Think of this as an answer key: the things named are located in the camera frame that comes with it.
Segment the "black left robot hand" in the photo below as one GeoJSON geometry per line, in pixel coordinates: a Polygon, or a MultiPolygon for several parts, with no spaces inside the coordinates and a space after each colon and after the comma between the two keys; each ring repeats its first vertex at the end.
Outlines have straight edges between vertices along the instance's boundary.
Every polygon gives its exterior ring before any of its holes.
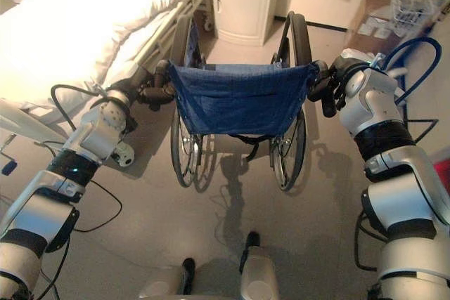
{"type": "Polygon", "coordinates": [[[131,71],[130,77],[113,83],[107,92],[121,93],[126,98],[125,104],[128,107],[137,101],[158,111],[161,105],[174,100],[175,89],[168,75],[170,65],[168,60],[160,60],[153,73],[138,65],[131,71]]]}

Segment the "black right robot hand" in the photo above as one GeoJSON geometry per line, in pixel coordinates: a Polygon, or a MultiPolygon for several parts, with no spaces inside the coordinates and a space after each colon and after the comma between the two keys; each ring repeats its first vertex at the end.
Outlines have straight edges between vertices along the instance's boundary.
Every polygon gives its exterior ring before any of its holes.
{"type": "Polygon", "coordinates": [[[337,110],[345,105],[345,86],[350,78],[360,70],[369,68],[374,55],[346,48],[332,62],[331,66],[322,60],[311,66],[316,71],[314,83],[310,86],[308,99],[321,101],[325,117],[334,117],[337,110]]]}

